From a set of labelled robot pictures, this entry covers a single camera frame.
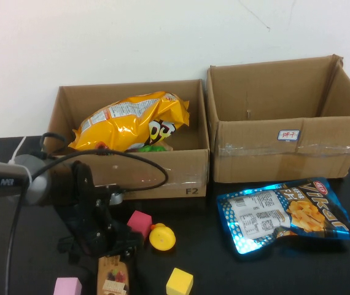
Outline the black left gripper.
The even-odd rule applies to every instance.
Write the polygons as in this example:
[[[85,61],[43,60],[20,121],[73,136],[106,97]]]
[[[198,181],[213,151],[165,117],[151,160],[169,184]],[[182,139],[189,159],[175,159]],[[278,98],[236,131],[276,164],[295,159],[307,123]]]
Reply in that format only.
[[[71,236],[58,240],[58,252],[67,254],[69,263],[79,263],[81,256],[122,255],[129,261],[137,256],[145,242],[142,233],[113,219],[103,203],[67,206],[66,227]]]

